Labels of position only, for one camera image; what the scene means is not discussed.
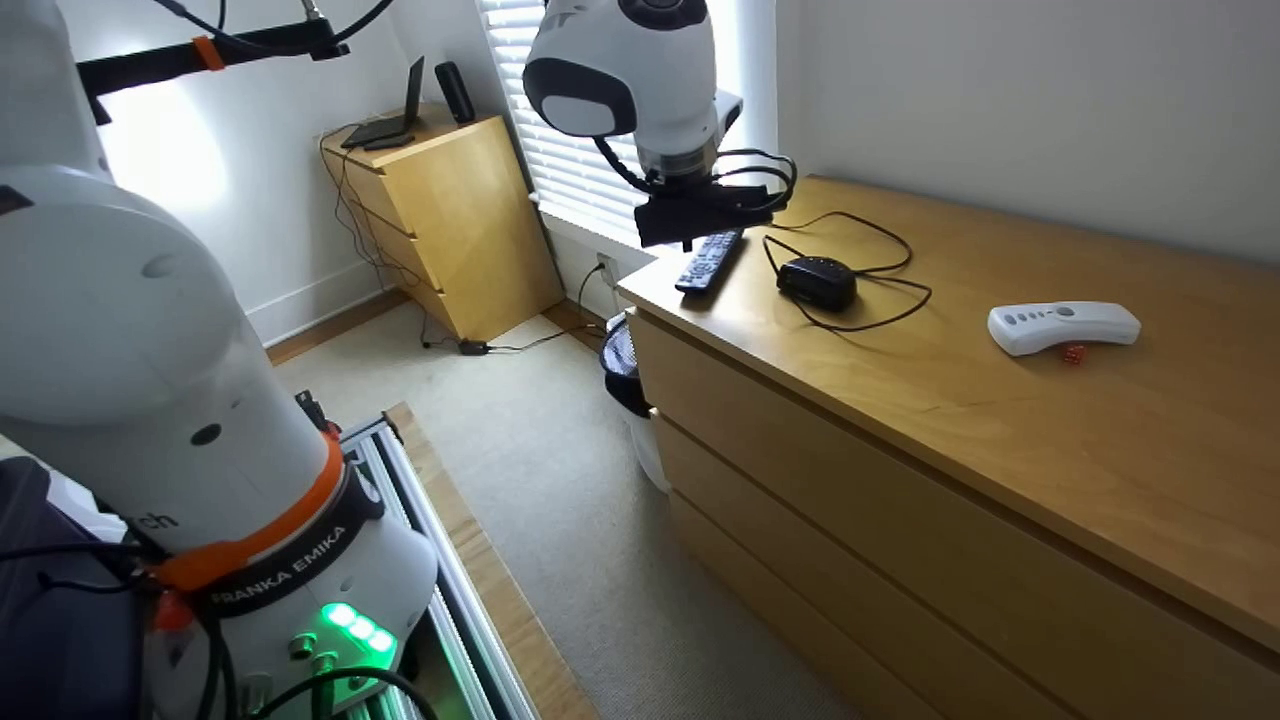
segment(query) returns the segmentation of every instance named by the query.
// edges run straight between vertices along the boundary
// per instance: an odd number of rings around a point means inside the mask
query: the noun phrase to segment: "white wall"
[[[320,0],[336,28],[367,3]],[[478,28],[455,21],[466,13],[459,3],[399,0],[351,41],[345,60],[240,66],[109,97],[114,121],[99,138],[114,180],[175,213],[217,253],[264,341],[291,338],[380,288],[336,222],[317,149],[338,126],[399,110],[416,54],[482,47]],[[194,37],[151,0],[60,0],[60,8],[81,60]],[[295,0],[233,0],[233,32],[295,21]]]
[[[805,0],[805,174],[1280,261],[1277,0]]]

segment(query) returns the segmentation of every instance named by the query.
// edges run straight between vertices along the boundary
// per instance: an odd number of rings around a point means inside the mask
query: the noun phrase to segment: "white remote control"
[[[989,312],[989,334],[1007,358],[1050,343],[1137,343],[1140,328],[1122,304],[1102,301],[994,304]]]

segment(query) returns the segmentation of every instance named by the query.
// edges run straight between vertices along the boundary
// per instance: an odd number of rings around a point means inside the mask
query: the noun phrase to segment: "floor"
[[[399,304],[287,364],[336,424],[406,405],[600,718],[851,718],[671,540],[587,343],[533,322],[455,358]]]

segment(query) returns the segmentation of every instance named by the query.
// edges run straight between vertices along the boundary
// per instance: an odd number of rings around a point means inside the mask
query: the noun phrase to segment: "wooden dresser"
[[[501,116],[322,170],[373,261],[455,341],[492,341],[559,301],[559,279]]]
[[[831,180],[780,222],[819,213],[906,235],[934,301],[819,334],[758,233],[714,304],[679,257],[622,279],[687,551],[868,718],[1280,718],[1280,272]],[[1007,359],[1011,301],[1119,301],[1142,341]]]

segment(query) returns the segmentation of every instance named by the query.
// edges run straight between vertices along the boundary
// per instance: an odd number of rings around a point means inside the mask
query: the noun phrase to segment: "window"
[[[741,3],[762,8],[758,0],[708,0],[712,32],[714,32],[721,88],[730,97],[747,97],[747,80],[756,80],[752,93],[758,102],[771,102],[768,88],[758,93],[758,80],[771,85],[771,69],[756,74],[745,66],[745,37],[752,28],[768,28],[768,23],[747,23]],[[535,110],[524,102],[521,76],[524,76],[533,37],[545,21],[545,0],[478,0],[478,13],[487,23],[496,80],[505,88],[511,129],[521,138],[521,152],[524,152],[540,213],[550,213],[550,215],[578,226],[578,227],[607,235],[607,242],[640,245],[635,226],[633,226],[633,208],[642,203],[642,197],[600,159],[591,140],[550,132],[535,116]],[[747,112],[745,112],[741,129],[726,132],[722,149],[768,146],[771,121],[758,121],[762,112],[771,116],[771,110],[758,110],[747,97]],[[616,138],[612,149],[616,149],[616,156],[622,156],[640,174],[633,138]]]

